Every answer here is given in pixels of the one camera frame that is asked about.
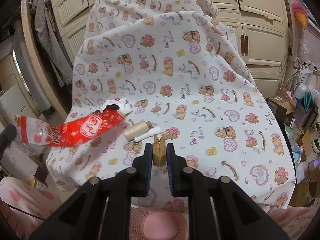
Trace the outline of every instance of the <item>pink round object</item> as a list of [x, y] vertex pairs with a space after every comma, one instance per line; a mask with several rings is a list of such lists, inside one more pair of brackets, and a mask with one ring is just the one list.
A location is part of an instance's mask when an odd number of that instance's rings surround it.
[[132, 208], [130, 240], [187, 240], [188, 225], [182, 214]]

